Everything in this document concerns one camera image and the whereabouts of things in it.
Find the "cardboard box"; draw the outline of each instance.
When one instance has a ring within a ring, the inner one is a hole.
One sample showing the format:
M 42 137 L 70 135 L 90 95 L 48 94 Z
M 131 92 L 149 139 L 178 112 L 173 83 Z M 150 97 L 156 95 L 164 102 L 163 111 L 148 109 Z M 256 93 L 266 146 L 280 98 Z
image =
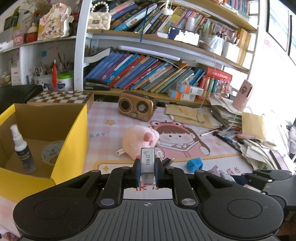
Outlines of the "cardboard box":
M 94 94 L 90 92 L 83 91 L 73 93 L 72 91 L 44 91 L 30 99 L 27 104 L 36 106 L 73 103 L 86 104 L 88 111 L 93 102 Z
M 177 84 L 176 90 L 180 93 L 185 94 L 191 94 L 191 95 L 202 95 L 203 89 L 196 87 L 196 86 L 190 86 L 190 85 L 184 85 L 184 84 Z
M 189 100 L 189 101 L 195 100 L 195 95 L 180 93 L 172 89 L 168 90 L 168 96 L 172 99 Z
M 10 126 L 17 124 L 37 170 L 27 174 L 15 150 Z M 53 166 L 43 161 L 50 143 L 65 140 Z M 14 104 L 0 115 L 0 196 L 14 202 L 82 173 L 88 147 L 84 104 L 31 106 Z

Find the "pink plush toy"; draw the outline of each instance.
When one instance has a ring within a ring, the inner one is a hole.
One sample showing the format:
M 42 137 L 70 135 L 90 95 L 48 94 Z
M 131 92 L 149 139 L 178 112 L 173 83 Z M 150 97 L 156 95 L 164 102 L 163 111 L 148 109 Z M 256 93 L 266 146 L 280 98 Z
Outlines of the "pink plush toy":
M 154 148 L 158 139 L 159 133 L 151 127 L 131 126 L 123 135 L 123 150 L 135 160 L 141 157 L 141 148 Z

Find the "red book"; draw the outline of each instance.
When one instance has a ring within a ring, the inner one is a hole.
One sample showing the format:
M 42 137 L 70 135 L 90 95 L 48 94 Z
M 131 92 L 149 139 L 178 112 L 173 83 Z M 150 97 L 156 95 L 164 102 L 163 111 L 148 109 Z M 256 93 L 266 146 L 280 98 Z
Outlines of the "red book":
M 206 71 L 204 75 L 206 77 L 210 77 L 210 78 L 221 80 L 221 81 L 227 81 L 227 82 L 230 82 L 232 80 L 232 75 L 222 70 L 214 69 L 213 67 L 209 67 L 203 64 L 199 64 L 198 67 Z
M 148 69 L 146 69 L 144 72 L 142 72 L 139 76 L 137 76 L 136 78 L 134 78 L 131 82 L 129 82 L 125 87 L 123 87 L 123 89 L 128 89 L 132 84 L 136 83 L 138 80 L 140 80 L 143 76 L 145 76 L 146 74 L 148 74 L 150 71 L 152 71 L 156 66 L 158 66 L 159 64 L 161 64 L 161 61 L 157 61 L 155 63 L 153 63 L 152 65 L 150 65 L 150 67 Z
M 116 85 L 116 83 L 118 81 L 121 80 L 122 77 L 124 77 L 130 70 L 132 70 L 137 63 L 139 63 L 140 61 L 142 61 L 143 59 L 145 58 L 144 55 L 140 55 L 138 58 L 136 58 L 130 65 L 128 65 L 123 71 L 121 71 L 121 73 L 116 77 L 114 78 L 109 84 L 108 86 L 109 87 L 113 87 L 114 85 Z

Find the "white box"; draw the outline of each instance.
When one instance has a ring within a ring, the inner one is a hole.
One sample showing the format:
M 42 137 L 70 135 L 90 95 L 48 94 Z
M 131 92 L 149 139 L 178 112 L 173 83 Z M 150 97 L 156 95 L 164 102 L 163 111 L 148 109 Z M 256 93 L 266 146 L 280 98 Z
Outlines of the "white box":
M 176 90 L 169 89 L 168 96 L 172 99 L 195 101 L 196 95 L 180 93 Z
M 236 63 L 239 56 L 239 47 L 230 42 L 224 42 L 221 56 Z
M 20 79 L 20 68 L 14 67 L 11 68 L 11 85 L 25 85 L 26 83 L 22 83 Z
M 191 85 L 185 85 L 185 84 L 177 84 L 176 90 L 184 94 L 199 95 L 199 96 L 201 96 L 204 91 L 202 88 L 191 86 Z

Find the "white spray cap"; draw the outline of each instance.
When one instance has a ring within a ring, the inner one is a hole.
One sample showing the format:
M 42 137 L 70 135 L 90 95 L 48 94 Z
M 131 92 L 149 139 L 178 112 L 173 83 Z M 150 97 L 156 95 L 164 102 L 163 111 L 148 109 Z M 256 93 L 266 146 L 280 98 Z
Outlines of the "white spray cap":
M 24 142 L 22 135 L 20 134 L 17 125 L 12 125 L 10 127 L 11 132 L 12 132 L 12 136 L 13 136 L 13 141 L 15 143 L 16 146 L 21 146 Z

